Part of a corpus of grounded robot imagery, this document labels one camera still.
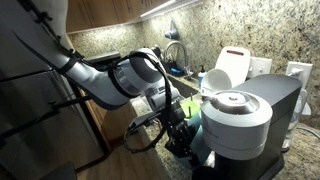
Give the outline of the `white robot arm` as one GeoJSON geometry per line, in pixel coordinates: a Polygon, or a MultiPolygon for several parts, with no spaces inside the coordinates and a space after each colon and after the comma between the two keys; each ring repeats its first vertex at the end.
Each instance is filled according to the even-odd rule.
{"type": "Polygon", "coordinates": [[[179,94],[169,81],[165,69],[149,48],[130,52],[106,65],[95,65],[73,49],[66,38],[67,0],[0,0],[1,29],[11,38],[9,58],[27,53],[40,60],[84,90],[99,106],[113,110],[140,95],[151,99],[155,88],[164,89],[160,102],[152,102],[152,111],[135,118],[125,132],[123,143],[143,125],[157,118],[162,124],[160,134],[143,148],[127,149],[135,154],[145,152],[163,135],[169,140],[165,148],[178,158],[195,156],[191,143],[196,135],[187,124],[179,94]]]}

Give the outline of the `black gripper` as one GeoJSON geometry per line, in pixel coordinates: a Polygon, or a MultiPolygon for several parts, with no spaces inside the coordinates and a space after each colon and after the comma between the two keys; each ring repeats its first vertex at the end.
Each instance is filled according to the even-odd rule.
{"type": "Polygon", "coordinates": [[[165,148],[178,158],[191,157],[191,143],[196,135],[196,127],[185,120],[183,110],[175,111],[170,116],[169,140],[165,148]]]}

